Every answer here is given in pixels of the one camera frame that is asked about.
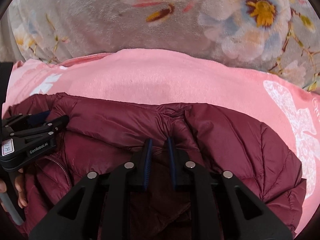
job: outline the burgundy down jacket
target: burgundy down jacket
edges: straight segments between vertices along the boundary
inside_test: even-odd
[[[138,105],[69,96],[34,95],[9,108],[6,117],[50,110],[48,120],[67,114],[67,130],[56,153],[26,171],[26,237],[48,210],[90,171],[111,172],[153,138],[147,193],[132,194],[131,237],[190,239],[190,199],[170,182],[165,140],[210,171],[232,171],[294,234],[306,193],[301,162],[266,124],[245,114],[208,104]]]

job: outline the finger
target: finger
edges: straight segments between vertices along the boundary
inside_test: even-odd
[[[7,192],[7,185],[4,183],[2,179],[0,179],[0,193]]]
[[[19,206],[20,208],[24,208],[24,205],[21,204],[20,199],[18,199],[18,206]]]
[[[27,198],[26,198],[26,191],[24,189],[24,176],[23,176],[23,174],[19,174],[16,177],[14,184],[15,184],[15,187],[16,187],[18,194],[19,194],[18,205],[21,208],[28,206]]]
[[[7,209],[5,208],[4,204],[1,202],[1,206],[4,209],[4,211],[8,212]]]

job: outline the yellow flower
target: yellow flower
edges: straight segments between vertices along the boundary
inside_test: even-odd
[[[255,18],[257,27],[269,28],[276,17],[276,7],[268,0],[247,0],[248,14]]]
[[[155,22],[157,20],[165,21],[169,14],[174,12],[174,5],[169,3],[166,9],[162,9],[160,11],[156,11],[153,14],[149,15],[146,19],[146,22]]]
[[[305,27],[307,27],[307,29],[309,31],[311,31],[312,33],[314,33],[316,31],[316,27],[315,25],[313,24],[313,22],[310,20],[310,18],[308,16],[305,16],[305,15],[300,15],[300,19],[303,23],[303,25]]]
[[[315,91],[316,89],[317,89],[317,81],[314,81],[310,86],[308,86],[307,91],[312,92],[312,91]]]
[[[29,33],[26,32],[22,24],[13,30],[13,36],[21,51],[27,51],[36,44],[36,41]]]

